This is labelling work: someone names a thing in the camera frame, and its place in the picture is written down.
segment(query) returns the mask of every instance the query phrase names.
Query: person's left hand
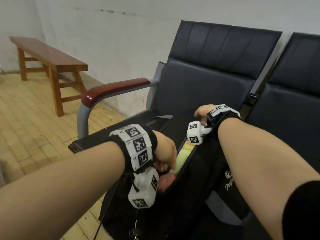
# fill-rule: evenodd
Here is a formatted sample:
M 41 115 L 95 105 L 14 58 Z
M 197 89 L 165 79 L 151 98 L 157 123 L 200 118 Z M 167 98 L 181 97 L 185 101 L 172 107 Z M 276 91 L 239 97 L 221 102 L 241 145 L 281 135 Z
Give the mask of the person's left hand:
M 155 133 L 158 145 L 154 151 L 157 161 L 154 163 L 155 169 L 159 172 L 164 172 L 168 170 L 168 167 L 175 169 L 176 159 L 177 159 L 177 149 L 173 140 L 166 137 L 164 134 L 153 130 Z

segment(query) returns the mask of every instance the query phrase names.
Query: black backpack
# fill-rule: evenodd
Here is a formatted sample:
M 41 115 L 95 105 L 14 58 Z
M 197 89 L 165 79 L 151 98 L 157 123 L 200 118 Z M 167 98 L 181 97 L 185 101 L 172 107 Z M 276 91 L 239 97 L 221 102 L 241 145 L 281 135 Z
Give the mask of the black backpack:
M 156 117 L 147 126 L 171 138 L 179 152 L 186 141 L 188 124 L 195 118 L 168 118 Z M 122 176 L 106 193 L 99 220 L 114 240 L 134 239 L 129 231 L 135 225 L 139 240 L 189 236 L 193 231 L 191 223 L 213 189 L 240 219 L 244 219 L 249 207 L 235 186 L 225 191 L 226 170 L 228 164 L 221 146 L 211 136 L 192 150 L 176 180 L 164 193 L 157 194 L 152 207 L 137 210 L 131 205 L 128 200 L 131 180 L 129 176 Z

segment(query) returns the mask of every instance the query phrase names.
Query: bench leg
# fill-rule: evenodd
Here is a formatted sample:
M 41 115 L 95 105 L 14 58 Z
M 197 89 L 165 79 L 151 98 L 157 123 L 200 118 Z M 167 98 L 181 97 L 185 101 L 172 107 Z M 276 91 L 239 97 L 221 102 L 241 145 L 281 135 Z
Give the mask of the bench leg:
M 46 73 L 47 77 L 50 78 L 50 75 L 49 75 L 49 68 L 45 65 L 45 64 L 42 64 L 42 67 L 44 69 L 44 72 Z
M 49 78 L 51 83 L 53 103 L 54 108 L 56 110 L 56 115 L 59 117 L 64 116 L 58 74 L 52 69 L 49 69 Z
M 72 75 L 74 77 L 74 80 L 77 82 L 79 86 L 81 94 L 84 93 L 86 91 L 86 88 L 85 88 L 85 85 L 83 84 L 83 81 L 81 79 L 79 72 L 73 72 Z
M 27 81 L 27 72 L 26 72 L 26 57 L 24 56 L 24 51 L 18 48 L 18 59 L 19 59 L 19 67 L 20 67 L 20 77 L 22 81 Z

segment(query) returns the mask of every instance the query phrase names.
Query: black leather chair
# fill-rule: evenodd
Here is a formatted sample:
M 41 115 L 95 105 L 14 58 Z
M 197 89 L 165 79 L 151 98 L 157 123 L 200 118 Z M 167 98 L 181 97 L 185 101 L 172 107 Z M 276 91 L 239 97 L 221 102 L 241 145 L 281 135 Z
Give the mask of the black leather chair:
M 247 118 L 320 173 L 320 35 L 294 33 Z M 270 239 L 256 218 L 245 239 Z
M 203 104 L 225 103 L 239 110 L 280 36 L 277 31 L 182 21 L 168 61 L 158 72 L 159 81 L 139 78 L 115 82 L 82 95 L 78 140 L 70 150 L 79 152 L 99 145 L 111 131 L 125 125 L 145 124 L 156 116 L 190 114 Z M 88 117 L 94 105 L 150 86 L 145 111 L 88 136 Z

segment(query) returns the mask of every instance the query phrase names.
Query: black chair backrest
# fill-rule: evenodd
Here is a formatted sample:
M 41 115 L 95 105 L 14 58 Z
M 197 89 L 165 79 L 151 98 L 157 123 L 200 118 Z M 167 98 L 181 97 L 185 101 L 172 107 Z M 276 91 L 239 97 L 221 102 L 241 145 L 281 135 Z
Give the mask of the black chair backrest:
M 203 104 L 239 110 L 281 32 L 182 21 L 151 109 L 178 116 Z
M 320 172 L 320 35 L 294 33 L 249 117 Z

